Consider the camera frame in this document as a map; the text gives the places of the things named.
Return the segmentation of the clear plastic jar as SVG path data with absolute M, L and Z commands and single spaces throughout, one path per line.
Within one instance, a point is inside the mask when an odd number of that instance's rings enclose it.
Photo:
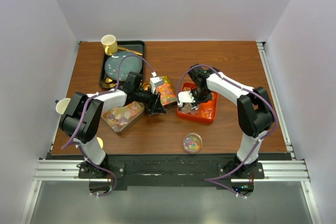
M 197 133 L 189 133 L 183 140 L 183 148 L 189 154 L 196 154 L 202 147 L 202 138 Z

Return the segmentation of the dark green paper cup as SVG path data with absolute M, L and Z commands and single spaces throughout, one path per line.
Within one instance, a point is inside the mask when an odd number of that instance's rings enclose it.
M 55 110 L 59 115 L 63 115 L 68 104 L 70 103 L 71 98 L 63 98 L 61 100 L 56 100 Z

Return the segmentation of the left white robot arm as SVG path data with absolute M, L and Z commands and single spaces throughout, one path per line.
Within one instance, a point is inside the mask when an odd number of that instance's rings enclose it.
M 90 171 L 97 178 L 105 177 L 109 171 L 109 165 L 104 162 L 106 153 L 97 140 L 100 118 L 104 111 L 135 101 L 144 105 L 147 115 L 166 113 L 161 103 L 161 94 L 156 90 L 163 84 L 162 77 L 153 72 L 147 90 L 141 87 L 141 82 L 141 74 L 129 72 L 120 87 L 115 86 L 109 91 L 95 94 L 76 92 L 61 115 L 59 128 L 70 137 L 63 148 L 75 143 L 91 163 Z

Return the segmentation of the blue-grey plate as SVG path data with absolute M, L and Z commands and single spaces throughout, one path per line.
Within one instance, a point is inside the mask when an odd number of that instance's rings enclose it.
M 140 73 L 143 67 L 142 60 L 136 57 L 136 54 L 128 51 L 120 51 L 110 56 L 105 64 L 106 75 L 117 81 L 125 81 L 129 72 Z

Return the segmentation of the yellow mug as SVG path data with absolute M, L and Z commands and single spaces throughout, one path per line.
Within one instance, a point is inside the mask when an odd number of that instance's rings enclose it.
M 101 43 L 104 47 L 104 53 L 108 56 L 111 56 L 118 51 L 117 39 L 114 35 L 103 36 L 101 38 Z

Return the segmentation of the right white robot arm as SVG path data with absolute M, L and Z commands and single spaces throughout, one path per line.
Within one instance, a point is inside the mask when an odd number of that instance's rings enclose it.
M 262 141 L 273 133 L 278 124 L 267 90 L 245 86 L 207 65 L 195 64 L 187 74 L 195 84 L 191 90 L 192 104 L 195 106 L 208 102 L 213 92 L 237 106 L 242 141 L 234 160 L 226 166 L 228 172 L 217 179 L 232 174 L 246 178 L 257 163 Z

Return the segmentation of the metal candy scoop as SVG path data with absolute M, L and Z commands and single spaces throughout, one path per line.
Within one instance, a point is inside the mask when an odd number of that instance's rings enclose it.
M 184 114 L 194 114 L 199 109 L 199 107 L 200 107 L 199 105 L 195 105 L 192 103 L 185 103 L 181 107 L 181 112 Z

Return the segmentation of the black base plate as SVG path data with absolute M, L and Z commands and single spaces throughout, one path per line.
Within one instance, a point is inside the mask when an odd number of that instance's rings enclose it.
M 232 184 L 240 179 L 253 185 L 263 179 L 264 169 L 260 162 L 244 165 L 230 176 L 227 173 L 238 165 L 233 154 L 180 154 L 180 155 L 108 155 L 103 161 L 104 170 L 99 170 L 84 161 L 77 165 L 80 179 L 90 179 L 91 192 L 105 191 L 111 187 L 105 180 L 112 171 L 117 180 L 117 190 L 127 190 L 131 186 L 161 187 L 206 187 L 212 183 L 208 178 L 220 178 L 220 183 L 232 186 L 237 192 L 251 192 L 241 183 Z

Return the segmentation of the gold fork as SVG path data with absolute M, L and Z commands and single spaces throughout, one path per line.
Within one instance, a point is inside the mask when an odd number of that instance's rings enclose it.
M 100 86 L 103 88 L 103 89 L 111 89 L 113 87 L 116 86 L 116 83 L 100 83 Z

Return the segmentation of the silver tin of popsicle candies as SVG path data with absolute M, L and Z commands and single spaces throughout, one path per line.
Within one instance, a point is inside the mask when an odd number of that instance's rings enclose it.
M 134 101 L 126 106 L 106 110 L 101 118 L 115 133 L 122 133 L 143 113 L 144 104 Z

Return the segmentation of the gold tin of gummy candies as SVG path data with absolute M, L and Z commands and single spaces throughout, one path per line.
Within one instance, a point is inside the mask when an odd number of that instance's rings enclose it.
M 160 99 L 163 107 L 169 110 L 177 106 L 177 98 L 174 87 L 168 76 L 162 76 L 163 84 L 156 88 L 156 91 L 160 93 Z

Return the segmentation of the gold spoon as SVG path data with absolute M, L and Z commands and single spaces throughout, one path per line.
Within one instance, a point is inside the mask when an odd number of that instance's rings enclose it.
M 106 77 L 104 82 L 105 82 L 105 84 L 110 84 L 110 83 L 113 83 L 113 80 L 109 77 Z

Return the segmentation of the orange box of lollipops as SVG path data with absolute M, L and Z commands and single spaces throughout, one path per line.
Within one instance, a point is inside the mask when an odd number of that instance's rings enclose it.
M 212 92 L 213 99 L 206 103 L 201 103 L 199 109 L 194 114 L 184 114 L 181 112 L 181 108 L 177 107 L 177 117 L 180 119 L 193 121 L 203 124 L 212 124 L 215 120 L 218 95 Z

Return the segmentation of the black serving tray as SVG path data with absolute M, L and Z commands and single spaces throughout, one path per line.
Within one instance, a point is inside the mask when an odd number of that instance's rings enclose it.
M 132 51 L 136 51 L 141 53 L 141 57 L 145 58 L 145 42 L 142 40 L 118 40 L 117 44 L 119 47 L 123 47 Z M 105 71 L 105 64 L 106 61 L 110 58 L 110 56 L 104 54 L 102 66 L 101 66 L 101 73 L 100 73 L 100 80 L 99 80 L 99 86 L 102 89 L 108 89 L 109 84 L 105 82 L 105 79 L 108 77 Z

